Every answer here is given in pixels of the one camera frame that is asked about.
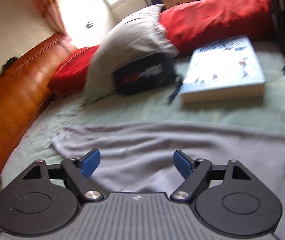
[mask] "white book cover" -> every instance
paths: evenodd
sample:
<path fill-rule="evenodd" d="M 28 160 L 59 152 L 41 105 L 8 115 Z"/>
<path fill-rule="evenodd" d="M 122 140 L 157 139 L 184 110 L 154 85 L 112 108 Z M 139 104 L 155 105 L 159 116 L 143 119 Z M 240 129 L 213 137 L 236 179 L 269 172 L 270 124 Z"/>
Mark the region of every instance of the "white book cover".
<path fill-rule="evenodd" d="M 264 83 L 252 44 L 238 36 L 196 49 L 179 94 Z"/>

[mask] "metal pivot bolt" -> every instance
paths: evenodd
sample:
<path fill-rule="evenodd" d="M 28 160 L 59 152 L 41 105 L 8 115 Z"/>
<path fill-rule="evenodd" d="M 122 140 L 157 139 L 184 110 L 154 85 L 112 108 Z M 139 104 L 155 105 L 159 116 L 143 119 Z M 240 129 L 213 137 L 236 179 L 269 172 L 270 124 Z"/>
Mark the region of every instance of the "metal pivot bolt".
<path fill-rule="evenodd" d="M 97 199 L 97 198 L 100 198 L 100 196 L 101 196 L 101 193 L 95 190 L 87 191 L 85 193 L 85 197 L 89 199 Z"/>
<path fill-rule="evenodd" d="M 189 194 L 185 191 L 177 191 L 173 194 L 175 199 L 186 199 L 189 197 Z"/>

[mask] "gray ribbed plate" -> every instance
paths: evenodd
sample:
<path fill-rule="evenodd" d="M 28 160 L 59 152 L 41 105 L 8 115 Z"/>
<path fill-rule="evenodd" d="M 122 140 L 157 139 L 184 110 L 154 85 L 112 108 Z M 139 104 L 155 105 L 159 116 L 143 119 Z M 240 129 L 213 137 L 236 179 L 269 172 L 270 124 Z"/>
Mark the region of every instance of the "gray ribbed plate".
<path fill-rule="evenodd" d="M 187 204 L 167 199 L 164 193 L 110 193 L 99 203 L 87 203 L 63 229 L 37 240 L 231 240 L 208 230 Z M 0 240 L 23 240 L 0 234 Z M 265 235 L 257 240 L 276 240 Z"/>

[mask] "red curtain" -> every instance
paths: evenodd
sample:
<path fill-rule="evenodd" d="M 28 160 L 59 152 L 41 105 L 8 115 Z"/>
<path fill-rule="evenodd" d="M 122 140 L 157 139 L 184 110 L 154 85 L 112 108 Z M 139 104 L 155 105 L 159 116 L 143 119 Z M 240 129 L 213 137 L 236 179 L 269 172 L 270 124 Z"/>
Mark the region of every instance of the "red curtain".
<path fill-rule="evenodd" d="M 54 31 L 68 36 L 65 25 L 61 19 L 57 0 L 33 0 L 41 16 Z"/>

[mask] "brown leather headboard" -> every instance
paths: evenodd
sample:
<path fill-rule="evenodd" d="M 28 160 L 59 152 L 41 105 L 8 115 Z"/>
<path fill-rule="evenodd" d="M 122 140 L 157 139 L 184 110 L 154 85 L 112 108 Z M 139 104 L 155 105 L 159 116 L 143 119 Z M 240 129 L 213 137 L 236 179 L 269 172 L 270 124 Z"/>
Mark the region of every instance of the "brown leather headboard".
<path fill-rule="evenodd" d="M 75 47 L 54 34 L 0 76 L 0 173 L 33 121 L 52 101 L 47 84 Z"/>

